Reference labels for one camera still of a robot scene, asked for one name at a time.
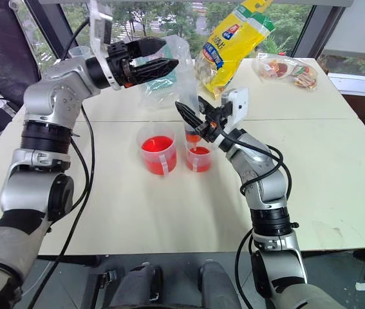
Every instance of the yellow snack bag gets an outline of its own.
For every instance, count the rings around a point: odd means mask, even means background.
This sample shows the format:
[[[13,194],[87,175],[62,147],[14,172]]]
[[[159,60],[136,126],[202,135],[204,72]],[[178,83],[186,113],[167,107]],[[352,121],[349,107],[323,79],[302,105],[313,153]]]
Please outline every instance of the yellow snack bag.
[[[215,28],[195,59],[198,78],[215,96],[225,90],[242,59],[274,30],[262,14],[271,2],[242,2]]]

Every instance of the gray floor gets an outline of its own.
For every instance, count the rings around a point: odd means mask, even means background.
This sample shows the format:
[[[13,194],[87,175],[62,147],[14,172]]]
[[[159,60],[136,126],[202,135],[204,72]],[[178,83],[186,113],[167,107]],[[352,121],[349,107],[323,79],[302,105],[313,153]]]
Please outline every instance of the gray floor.
[[[218,261],[234,282],[235,253],[217,254],[150,254],[109,256],[98,268],[80,265],[61,264],[51,277],[36,308],[80,308],[88,273],[117,269],[125,272],[144,261],[160,265],[164,271],[164,301],[168,303],[201,304],[201,294],[197,289],[197,269],[206,260]],[[304,259],[309,283],[321,287],[340,304],[349,309],[365,308],[365,291],[355,289],[356,282],[364,282],[365,263],[352,257],[351,252],[336,252]],[[47,261],[37,260],[26,280],[23,290],[28,291],[38,280],[48,265]],[[247,253],[241,255],[239,279],[245,295],[255,309],[266,308],[265,301],[255,291],[250,273],[250,259]],[[34,286],[16,308],[26,308],[37,285]],[[101,290],[97,302],[98,309],[109,304],[111,293]]]

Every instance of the plastic bag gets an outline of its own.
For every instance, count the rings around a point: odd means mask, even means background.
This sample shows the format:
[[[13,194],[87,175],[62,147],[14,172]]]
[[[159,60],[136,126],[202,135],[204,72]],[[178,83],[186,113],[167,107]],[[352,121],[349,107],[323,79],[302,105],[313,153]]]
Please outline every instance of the plastic bag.
[[[315,89],[317,71],[304,62],[287,56],[259,53],[254,69],[265,79],[284,80],[294,85]]]
[[[141,85],[141,104],[149,109],[174,108],[175,101],[178,100],[199,111],[198,82],[195,79],[188,42],[177,35],[169,35],[162,39],[165,39],[167,44],[155,54],[139,58],[137,64],[141,65],[160,57],[178,59],[179,64],[168,75]]]
[[[215,96],[225,90],[242,59],[274,30],[272,22],[261,14],[271,2],[242,2],[215,28],[198,54],[196,74]]]

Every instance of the white table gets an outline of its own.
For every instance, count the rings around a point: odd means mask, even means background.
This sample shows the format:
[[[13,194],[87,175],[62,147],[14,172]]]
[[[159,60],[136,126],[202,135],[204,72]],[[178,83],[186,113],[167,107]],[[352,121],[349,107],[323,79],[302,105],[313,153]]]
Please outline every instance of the white table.
[[[292,85],[271,84],[270,89],[286,87],[287,95],[275,92],[274,97],[271,90],[267,94],[270,100],[252,100],[251,106],[259,115],[274,116],[246,120],[242,127],[278,147],[285,156],[293,176],[288,210],[291,220],[300,223],[297,235],[302,250],[365,248],[365,127],[325,78],[320,73],[324,89],[319,84],[311,93]],[[234,79],[231,86],[240,86],[236,83]],[[123,97],[110,102],[115,108],[134,102],[132,96],[117,93]],[[317,102],[318,108],[304,109],[295,93],[309,94],[306,104]],[[239,193],[239,177],[223,153],[215,153],[209,172],[193,173],[185,166],[183,126],[173,118],[175,112],[144,116],[130,103],[121,115],[134,118],[121,119],[117,114],[103,113],[108,108],[104,94],[85,103],[96,138],[95,182],[67,254],[235,251],[250,227],[250,215]],[[277,103],[280,99],[282,109]],[[162,178],[144,168],[135,136],[144,121],[165,117],[172,120],[167,123],[177,134],[178,164]],[[0,138],[0,190],[12,151],[19,143],[20,120],[17,117],[9,124]],[[74,131],[81,136],[77,143],[89,162],[86,123],[78,121]],[[75,180],[78,196],[84,177],[76,155],[71,157],[68,174]],[[59,253],[75,215],[76,211],[55,224],[40,254]]]

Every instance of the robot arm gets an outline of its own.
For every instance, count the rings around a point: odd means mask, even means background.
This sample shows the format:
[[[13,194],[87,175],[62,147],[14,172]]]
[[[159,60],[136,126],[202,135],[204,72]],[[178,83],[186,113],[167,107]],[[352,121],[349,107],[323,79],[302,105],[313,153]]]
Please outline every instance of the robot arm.
[[[270,149],[250,136],[244,129],[236,129],[248,109],[248,89],[233,89],[222,96],[222,104],[212,107],[199,97],[202,122],[186,105],[176,102],[182,118],[195,128],[207,142],[215,143],[226,153],[242,184],[271,171],[275,165],[271,157],[255,149],[270,153]],[[244,147],[233,141],[246,143]],[[307,284],[306,271],[298,247],[294,228],[287,211],[286,180],[279,170],[245,186],[243,193],[252,220],[252,273],[258,293],[270,299],[276,308],[341,309],[320,288]]]
[[[155,59],[134,67],[132,59],[157,52],[165,41],[145,38],[107,48],[105,59],[115,82],[130,87],[171,72],[174,59]],[[53,222],[73,207],[68,149],[82,101],[109,87],[98,60],[72,58],[51,67],[24,94],[26,116],[21,147],[14,151],[1,192],[0,308],[21,298],[21,285]]]

